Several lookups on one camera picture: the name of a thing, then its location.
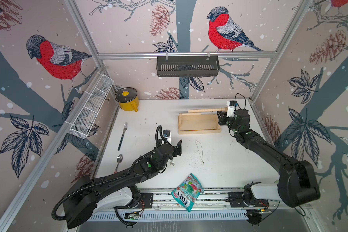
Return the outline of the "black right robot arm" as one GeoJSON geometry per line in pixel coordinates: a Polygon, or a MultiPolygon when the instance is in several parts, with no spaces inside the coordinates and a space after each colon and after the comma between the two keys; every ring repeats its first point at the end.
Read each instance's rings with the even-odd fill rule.
{"type": "Polygon", "coordinates": [[[229,117],[227,112],[218,111],[217,116],[218,124],[227,126],[231,137],[244,148],[259,155],[279,174],[276,184],[256,182],[245,185],[243,193],[245,204],[254,205],[258,200],[274,200],[295,208],[321,197],[312,164],[279,152],[267,143],[250,128],[248,110],[235,110],[232,117],[229,117]]]}

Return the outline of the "wooden jewelry display stand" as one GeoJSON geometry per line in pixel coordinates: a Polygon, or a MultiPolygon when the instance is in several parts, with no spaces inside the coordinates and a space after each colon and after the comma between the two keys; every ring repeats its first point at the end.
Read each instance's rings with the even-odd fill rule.
{"type": "Polygon", "coordinates": [[[178,134],[220,133],[217,112],[227,112],[227,107],[213,109],[188,110],[178,115],[178,134]]]}

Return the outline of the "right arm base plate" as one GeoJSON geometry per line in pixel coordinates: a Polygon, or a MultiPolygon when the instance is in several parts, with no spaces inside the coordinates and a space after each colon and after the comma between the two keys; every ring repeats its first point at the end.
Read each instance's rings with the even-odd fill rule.
{"type": "Polygon", "coordinates": [[[243,192],[229,192],[228,198],[225,199],[225,202],[230,203],[231,207],[261,207],[268,208],[269,202],[267,200],[252,200],[251,202],[246,202],[244,200],[243,192]]]}

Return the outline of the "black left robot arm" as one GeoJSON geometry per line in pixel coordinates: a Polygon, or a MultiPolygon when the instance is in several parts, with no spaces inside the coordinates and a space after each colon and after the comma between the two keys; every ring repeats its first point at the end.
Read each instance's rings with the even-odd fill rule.
{"type": "Polygon", "coordinates": [[[139,156],[131,167],[114,174],[79,178],[67,193],[56,203],[51,216],[57,221],[66,221],[67,228],[76,228],[104,209],[135,207],[141,200],[137,184],[152,179],[165,171],[168,161],[182,154],[182,142],[173,146],[163,136],[162,126],[155,131],[155,147],[139,156]]]}

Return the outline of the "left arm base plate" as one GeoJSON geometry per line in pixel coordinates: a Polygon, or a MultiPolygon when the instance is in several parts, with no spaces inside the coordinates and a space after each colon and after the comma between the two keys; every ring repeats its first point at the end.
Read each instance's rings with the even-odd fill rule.
{"type": "Polygon", "coordinates": [[[141,193],[140,198],[133,198],[127,205],[130,209],[151,209],[153,206],[153,193],[141,193]]]}

